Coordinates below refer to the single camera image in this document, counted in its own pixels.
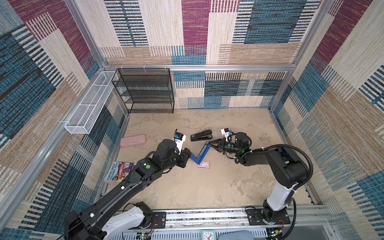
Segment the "white mesh basket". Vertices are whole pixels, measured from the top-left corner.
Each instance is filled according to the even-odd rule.
[[[91,88],[88,90],[81,103],[77,106],[65,129],[70,134],[89,134],[109,94],[113,89],[112,79],[117,81],[118,77],[114,71],[103,71],[99,74]]]

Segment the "pink case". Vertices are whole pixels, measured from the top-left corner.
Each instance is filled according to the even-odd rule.
[[[133,147],[146,143],[147,138],[145,134],[123,137],[120,140],[120,147]]]

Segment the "wire mesh organizer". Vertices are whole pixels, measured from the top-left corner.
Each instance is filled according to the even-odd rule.
[[[168,68],[119,68],[112,80],[129,113],[173,113]]]
[[[71,134],[89,134],[113,89],[114,71],[103,71],[77,106],[65,129]]]

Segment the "black stapler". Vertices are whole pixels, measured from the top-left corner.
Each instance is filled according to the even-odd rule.
[[[212,131],[205,130],[191,136],[191,142],[212,139]]]

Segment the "alarm clock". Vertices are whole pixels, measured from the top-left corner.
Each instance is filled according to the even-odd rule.
[[[216,233],[214,230],[203,230],[202,240],[216,240]]]

